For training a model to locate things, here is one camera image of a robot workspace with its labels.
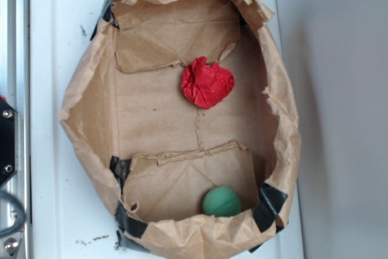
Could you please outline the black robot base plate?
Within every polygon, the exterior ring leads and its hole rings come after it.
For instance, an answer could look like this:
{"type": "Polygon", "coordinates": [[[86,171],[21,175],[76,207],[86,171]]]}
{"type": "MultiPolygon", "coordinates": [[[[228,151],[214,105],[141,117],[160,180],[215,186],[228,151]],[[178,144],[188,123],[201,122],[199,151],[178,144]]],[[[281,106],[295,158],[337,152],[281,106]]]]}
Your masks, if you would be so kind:
{"type": "Polygon", "coordinates": [[[1,188],[18,170],[16,162],[16,110],[1,95],[1,188]]]}

